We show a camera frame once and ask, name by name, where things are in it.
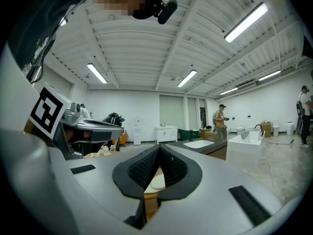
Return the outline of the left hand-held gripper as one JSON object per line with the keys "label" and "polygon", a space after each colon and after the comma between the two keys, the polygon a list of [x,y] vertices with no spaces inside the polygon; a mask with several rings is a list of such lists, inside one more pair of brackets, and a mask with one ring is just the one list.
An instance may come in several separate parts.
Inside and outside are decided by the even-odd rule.
{"label": "left hand-held gripper", "polygon": [[74,151],[66,140],[64,127],[91,131],[89,142],[105,142],[118,139],[123,134],[119,125],[93,119],[79,121],[80,105],[72,103],[56,88],[45,82],[35,104],[30,121],[47,137],[49,146],[62,151],[66,160],[81,159],[82,154]]}

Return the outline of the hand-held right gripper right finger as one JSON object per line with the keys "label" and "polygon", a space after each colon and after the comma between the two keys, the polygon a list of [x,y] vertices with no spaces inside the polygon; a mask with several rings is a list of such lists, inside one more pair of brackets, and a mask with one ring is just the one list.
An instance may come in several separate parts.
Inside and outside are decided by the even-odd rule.
{"label": "hand-held right gripper right finger", "polygon": [[282,208],[272,192],[226,161],[175,146],[170,148],[196,161],[202,169],[202,180],[186,198],[161,203],[146,225],[148,234],[236,235],[251,230],[251,221],[229,192],[237,186],[248,190],[270,215]]}

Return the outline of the person's left hand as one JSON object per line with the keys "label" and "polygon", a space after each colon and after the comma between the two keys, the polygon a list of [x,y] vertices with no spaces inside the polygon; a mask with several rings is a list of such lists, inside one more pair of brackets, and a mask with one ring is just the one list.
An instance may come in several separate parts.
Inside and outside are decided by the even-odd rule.
{"label": "person's left hand", "polygon": [[77,141],[88,141],[91,137],[91,131],[84,131],[79,129],[66,129],[65,138],[68,144],[75,143]]}

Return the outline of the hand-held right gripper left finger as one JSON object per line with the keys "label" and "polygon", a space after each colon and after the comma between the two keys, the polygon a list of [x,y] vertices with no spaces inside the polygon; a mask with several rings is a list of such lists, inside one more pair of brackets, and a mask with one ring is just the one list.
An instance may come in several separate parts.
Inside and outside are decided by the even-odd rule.
{"label": "hand-held right gripper left finger", "polygon": [[144,191],[160,166],[160,146],[100,158],[68,160],[74,179],[91,199],[85,221],[97,229],[143,229],[147,225]]}

